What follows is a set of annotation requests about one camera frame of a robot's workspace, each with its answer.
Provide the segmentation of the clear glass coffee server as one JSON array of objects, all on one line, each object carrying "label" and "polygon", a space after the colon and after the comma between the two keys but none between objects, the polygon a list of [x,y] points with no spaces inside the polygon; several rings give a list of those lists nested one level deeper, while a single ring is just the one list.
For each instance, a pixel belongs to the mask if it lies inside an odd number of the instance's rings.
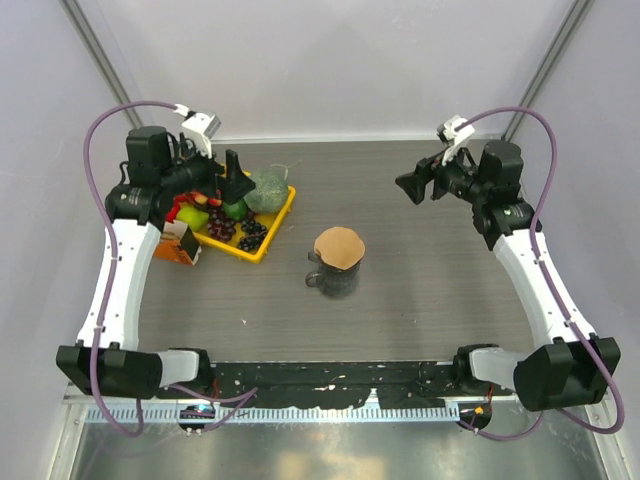
[{"label": "clear glass coffee server", "polygon": [[359,284],[359,266],[341,270],[331,266],[320,265],[305,277],[305,284],[317,288],[329,298],[344,298],[351,295]]}]

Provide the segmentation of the brown paper coffee filter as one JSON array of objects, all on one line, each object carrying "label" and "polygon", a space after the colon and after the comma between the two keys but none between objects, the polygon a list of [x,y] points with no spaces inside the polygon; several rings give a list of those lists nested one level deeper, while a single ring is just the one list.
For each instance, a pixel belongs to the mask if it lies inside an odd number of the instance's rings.
[{"label": "brown paper coffee filter", "polygon": [[326,265],[348,270],[362,260],[366,248],[354,230],[335,226],[316,238],[313,251]]}]

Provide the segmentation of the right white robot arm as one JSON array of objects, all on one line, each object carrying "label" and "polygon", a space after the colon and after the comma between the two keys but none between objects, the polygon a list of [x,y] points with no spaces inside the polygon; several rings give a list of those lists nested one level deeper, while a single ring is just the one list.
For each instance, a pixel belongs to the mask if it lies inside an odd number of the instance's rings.
[{"label": "right white robot arm", "polygon": [[450,162],[423,158],[395,183],[414,204],[451,194],[470,204],[476,231],[507,272],[529,321],[534,349],[517,354],[497,345],[461,347],[454,386],[474,394],[487,383],[515,393],[530,412],[596,404],[621,352],[579,312],[548,253],[534,209],[520,194],[520,148],[491,140],[479,161],[462,148]]}]

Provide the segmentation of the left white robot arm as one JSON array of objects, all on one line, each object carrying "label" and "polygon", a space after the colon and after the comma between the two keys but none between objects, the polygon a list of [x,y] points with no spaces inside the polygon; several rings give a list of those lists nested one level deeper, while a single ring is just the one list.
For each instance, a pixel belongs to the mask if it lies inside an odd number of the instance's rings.
[{"label": "left white robot arm", "polygon": [[175,199],[191,192],[239,200],[255,184],[229,150],[220,165],[215,130],[184,125],[178,137],[160,126],[131,130],[121,180],[98,201],[106,213],[104,256],[85,323],[72,346],[59,347],[58,368],[87,395],[150,399],[174,384],[191,397],[214,383],[203,349],[139,350],[139,313],[150,262]]}]

